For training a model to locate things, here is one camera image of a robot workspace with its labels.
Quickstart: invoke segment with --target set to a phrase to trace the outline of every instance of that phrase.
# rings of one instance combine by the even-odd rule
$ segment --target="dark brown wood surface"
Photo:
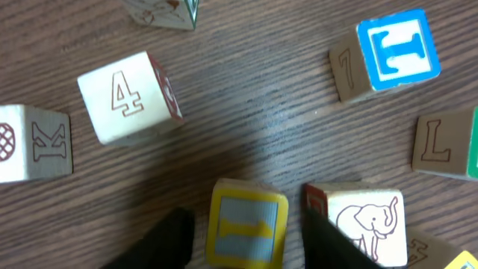
[[[425,8],[443,68],[400,93],[343,105],[328,50],[363,19]],[[299,187],[399,188],[407,224],[478,253],[478,182],[411,170],[418,116],[478,105],[478,1],[204,0],[194,32],[135,25],[115,0],[0,2],[0,103],[71,116],[74,174],[0,186],[0,268],[97,268],[176,206],[196,211],[204,262],[219,177],[273,183],[291,209],[284,268],[302,268]],[[187,124],[158,142],[101,146],[76,84],[148,50]]]

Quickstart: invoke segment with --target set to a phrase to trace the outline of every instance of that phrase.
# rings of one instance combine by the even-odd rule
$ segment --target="yellow border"
[[[469,262],[474,267],[478,268],[478,261],[468,251],[463,251],[458,255],[445,269],[462,269],[465,263]]]
[[[228,256],[216,256],[214,243],[216,241],[217,226],[219,224],[219,211],[222,197],[234,197],[262,202],[277,202],[276,233],[274,235],[273,256],[271,263],[254,260],[232,258]],[[248,269],[281,268],[282,256],[284,255],[285,233],[287,232],[287,217],[289,202],[282,194],[265,193],[253,190],[238,190],[221,188],[213,192],[211,201],[211,213],[209,215],[208,238],[206,241],[206,260],[210,265],[240,267]]]

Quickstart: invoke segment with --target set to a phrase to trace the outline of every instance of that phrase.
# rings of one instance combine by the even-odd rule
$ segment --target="elephant drawing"
[[[390,205],[349,205],[338,214],[337,228],[377,262],[379,240],[385,240],[397,227],[397,203],[394,197]]]

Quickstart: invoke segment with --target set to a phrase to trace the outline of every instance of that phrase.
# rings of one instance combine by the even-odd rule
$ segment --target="green block face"
[[[186,0],[187,10],[189,10],[189,16],[193,22],[193,27],[196,29],[197,10],[199,6],[199,0]]]
[[[478,180],[478,108],[475,108],[473,115],[473,126],[471,126],[470,150],[468,153],[468,177]]]

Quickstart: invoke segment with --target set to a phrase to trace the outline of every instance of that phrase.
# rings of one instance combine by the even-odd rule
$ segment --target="alphabet block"
[[[307,184],[307,206],[329,218],[374,262],[384,267],[406,265],[403,196],[363,182]]]
[[[467,262],[474,265],[475,268],[478,268],[476,262],[472,263],[476,261],[473,256],[470,257],[471,254],[467,251],[463,251],[459,247],[448,244],[446,241],[432,235],[420,232],[415,228],[407,227],[406,233],[409,251],[409,263],[407,266],[409,269],[447,268],[448,265],[455,262],[455,259],[460,261],[455,262],[459,264],[459,266],[450,268],[466,268],[463,266],[466,265]]]
[[[208,263],[231,268],[282,268],[287,216],[287,197],[274,187],[219,180],[209,216]]]
[[[439,176],[478,180],[477,109],[420,117],[412,168]]]
[[[71,173],[68,115],[27,105],[0,106],[0,182]]]
[[[104,145],[134,145],[184,122],[166,72],[147,52],[88,72],[78,85]]]
[[[199,0],[122,0],[133,20],[141,25],[194,30]]]
[[[342,102],[401,90],[441,72],[425,11],[420,9],[354,25],[329,56]]]

